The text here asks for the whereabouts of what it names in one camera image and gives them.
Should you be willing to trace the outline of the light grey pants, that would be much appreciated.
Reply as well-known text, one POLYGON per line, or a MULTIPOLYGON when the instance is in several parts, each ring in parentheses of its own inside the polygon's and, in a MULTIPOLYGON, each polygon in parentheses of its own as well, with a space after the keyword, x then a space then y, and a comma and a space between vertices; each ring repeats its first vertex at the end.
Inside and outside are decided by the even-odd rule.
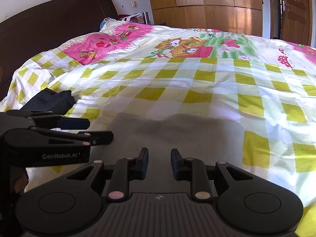
POLYGON ((226 161, 241 167, 244 129, 226 119, 193 115, 172 115, 165 119, 145 119, 137 115, 119 113, 107 130, 114 134, 113 142, 94 146, 90 160, 114 164, 125 157, 137 157, 141 148, 149 151, 146 178, 130 182, 131 192, 182 193, 190 191, 187 181, 173 177, 170 153, 178 149, 182 157, 197 158, 206 165, 226 161))

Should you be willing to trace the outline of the folded black garment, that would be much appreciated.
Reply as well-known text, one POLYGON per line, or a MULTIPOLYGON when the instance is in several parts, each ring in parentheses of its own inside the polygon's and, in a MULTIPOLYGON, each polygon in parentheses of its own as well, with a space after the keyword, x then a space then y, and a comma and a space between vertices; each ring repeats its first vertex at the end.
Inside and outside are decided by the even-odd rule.
POLYGON ((57 93, 49 88, 33 96, 21 110, 50 111, 56 115, 65 115, 75 105, 70 90, 57 93))

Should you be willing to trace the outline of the dark wooden headboard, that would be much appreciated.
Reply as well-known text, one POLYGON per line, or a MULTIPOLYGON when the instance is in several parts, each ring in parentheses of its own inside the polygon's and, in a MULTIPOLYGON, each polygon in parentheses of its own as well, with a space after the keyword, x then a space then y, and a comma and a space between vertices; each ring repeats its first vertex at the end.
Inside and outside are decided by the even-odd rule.
POLYGON ((13 73, 29 58, 99 30, 104 18, 117 18, 112 0, 52 0, 1 22, 1 98, 13 73))

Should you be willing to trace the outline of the silver cup on nightstand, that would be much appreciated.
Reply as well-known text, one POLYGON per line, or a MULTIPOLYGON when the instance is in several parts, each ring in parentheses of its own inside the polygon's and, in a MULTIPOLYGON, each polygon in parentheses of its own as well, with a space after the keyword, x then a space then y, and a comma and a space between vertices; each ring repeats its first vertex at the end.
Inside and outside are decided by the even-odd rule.
POLYGON ((142 17, 143 17, 144 24, 150 25, 150 18, 149 18, 148 12, 143 12, 142 17))

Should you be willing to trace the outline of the wooden wardrobe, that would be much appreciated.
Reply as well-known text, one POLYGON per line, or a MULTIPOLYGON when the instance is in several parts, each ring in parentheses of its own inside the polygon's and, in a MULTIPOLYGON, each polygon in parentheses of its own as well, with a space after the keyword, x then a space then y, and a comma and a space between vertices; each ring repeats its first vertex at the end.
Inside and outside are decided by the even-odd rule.
POLYGON ((154 23, 262 35, 262 0, 150 0, 154 23))

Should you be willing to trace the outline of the brown wooden door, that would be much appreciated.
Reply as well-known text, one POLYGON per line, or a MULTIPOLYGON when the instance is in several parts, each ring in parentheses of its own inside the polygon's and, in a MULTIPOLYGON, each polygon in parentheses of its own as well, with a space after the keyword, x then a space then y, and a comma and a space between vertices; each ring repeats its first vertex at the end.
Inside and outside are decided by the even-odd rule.
POLYGON ((272 36, 296 44, 312 40, 311 0, 270 0, 272 36))

